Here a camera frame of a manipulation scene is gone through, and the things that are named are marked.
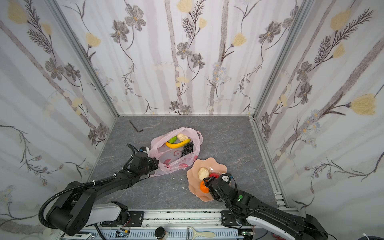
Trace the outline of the orange fake orange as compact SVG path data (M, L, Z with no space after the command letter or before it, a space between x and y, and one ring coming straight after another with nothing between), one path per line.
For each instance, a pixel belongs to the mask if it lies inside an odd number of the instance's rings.
M200 182L200 190L201 190L201 192L206 193L206 194L210 192L209 188L206 187L204 181Z

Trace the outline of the red fake apple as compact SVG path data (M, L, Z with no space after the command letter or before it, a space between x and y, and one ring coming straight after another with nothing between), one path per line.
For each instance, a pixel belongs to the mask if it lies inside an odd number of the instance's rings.
M210 175L209 175L210 178L216 178L216 179L219 178L219 176L220 175L217 173L210 173Z

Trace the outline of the beige fake fruit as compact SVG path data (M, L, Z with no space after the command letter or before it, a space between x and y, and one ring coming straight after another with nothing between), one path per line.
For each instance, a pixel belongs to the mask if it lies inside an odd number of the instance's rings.
M208 178L209 175L210 175L210 172L205 167L201 167L198 171L198 178L200 181L203 181L205 178Z

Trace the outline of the pink plastic bag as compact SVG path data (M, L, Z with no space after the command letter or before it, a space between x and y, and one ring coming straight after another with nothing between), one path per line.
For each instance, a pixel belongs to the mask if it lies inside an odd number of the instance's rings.
M178 134L184 134L191 139L194 143L194 151L186 156L182 157L182 150L184 147L177 149L170 149L166 146L166 142ZM192 128L179 128L173 130L165 135L154 138L151 141L149 156L159 160L158 169L155 170L153 176L162 176L171 174L175 171L186 169L192 166L197 160L203 143L202 134Z

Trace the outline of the peach leaf-shaped plate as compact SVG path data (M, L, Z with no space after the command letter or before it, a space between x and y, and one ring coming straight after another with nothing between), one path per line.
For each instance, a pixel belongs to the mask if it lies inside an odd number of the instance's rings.
M210 202L214 200L212 195L209 192L202 192L200 189L202 180L199 179L199 171L201 168L206 168L210 174L215 173L221 175L227 172L227 166L219 164L214 158L208 158L206 160L196 160L193 167L187 171L190 192L201 201Z

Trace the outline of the green fake fruit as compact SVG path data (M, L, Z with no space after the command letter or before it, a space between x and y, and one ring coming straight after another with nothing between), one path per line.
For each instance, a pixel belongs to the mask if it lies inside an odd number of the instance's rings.
M170 144L174 144L177 140L178 140L177 136L174 136L174 137L172 137L171 139L169 139L168 142L169 142Z

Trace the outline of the beige fake bread roll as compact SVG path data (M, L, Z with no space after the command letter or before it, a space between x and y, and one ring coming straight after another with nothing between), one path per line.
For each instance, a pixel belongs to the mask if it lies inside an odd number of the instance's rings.
M184 134L181 134L181 133L180 133L180 134L177 135L177 139L178 139L180 142L183 142L183 141L188 140L189 137L186 136L186 135L184 135Z

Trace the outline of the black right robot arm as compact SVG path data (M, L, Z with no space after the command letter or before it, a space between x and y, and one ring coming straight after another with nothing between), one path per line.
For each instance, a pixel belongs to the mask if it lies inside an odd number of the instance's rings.
M238 190L232 180L231 174L225 173L217 178L205 178L203 183L213 199L223 202L232 216L241 223L263 228L286 240L336 239L326 232L315 217L300 217L272 207L257 197Z

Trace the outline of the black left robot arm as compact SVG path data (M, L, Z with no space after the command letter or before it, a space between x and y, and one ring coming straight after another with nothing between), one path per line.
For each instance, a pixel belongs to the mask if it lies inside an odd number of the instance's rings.
M149 178L160 163L158 159L151 158L144 148L127 146L132 150L132 155L121 170L97 181L71 182L63 191L43 203L38 213L40 223L70 236L85 227L101 223L118 227L127 225L132 219L127 206L117 201L102 205L95 202Z

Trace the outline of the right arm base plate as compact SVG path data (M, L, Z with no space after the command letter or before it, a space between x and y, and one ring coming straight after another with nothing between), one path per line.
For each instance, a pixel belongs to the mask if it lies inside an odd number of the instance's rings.
M221 225L226 228L240 229L243 227L241 223L228 210L221 211Z

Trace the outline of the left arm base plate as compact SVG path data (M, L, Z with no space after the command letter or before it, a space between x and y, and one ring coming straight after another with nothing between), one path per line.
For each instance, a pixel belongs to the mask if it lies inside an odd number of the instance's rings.
M144 211L122 211L114 221L101 222L102 227L141 227L144 219Z

